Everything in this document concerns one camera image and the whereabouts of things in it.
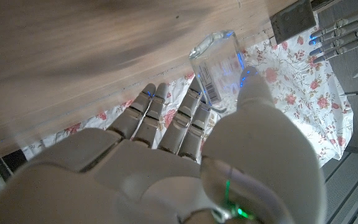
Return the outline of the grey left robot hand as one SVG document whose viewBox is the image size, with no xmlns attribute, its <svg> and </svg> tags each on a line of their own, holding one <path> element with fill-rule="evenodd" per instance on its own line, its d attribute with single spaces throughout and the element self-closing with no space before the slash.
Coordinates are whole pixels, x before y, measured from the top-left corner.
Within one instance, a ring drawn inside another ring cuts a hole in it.
<svg viewBox="0 0 358 224">
<path fill-rule="evenodd" d="M 321 45 L 310 52 L 313 63 L 328 61 L 358 48 L 358 11 L 312 33 L 309 44 Z"/>
</svg>

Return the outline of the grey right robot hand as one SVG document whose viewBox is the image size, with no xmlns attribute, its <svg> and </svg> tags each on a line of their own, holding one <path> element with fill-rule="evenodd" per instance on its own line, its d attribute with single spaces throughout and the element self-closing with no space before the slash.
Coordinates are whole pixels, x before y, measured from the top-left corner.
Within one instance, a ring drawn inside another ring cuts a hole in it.
<svg viewBox="0 0 358 224">
<path fill-rule="evenodd" d="M 0 223 L 322 223 L 326 189 L 303 133 L 276 109 L 254 67 L 237 109 L 202 141 L 208 108 L 172 120 L 152 148 L 167 94 L 148 84 L 108 129 L 43 150 L 0 191 Z"/>
</svg>

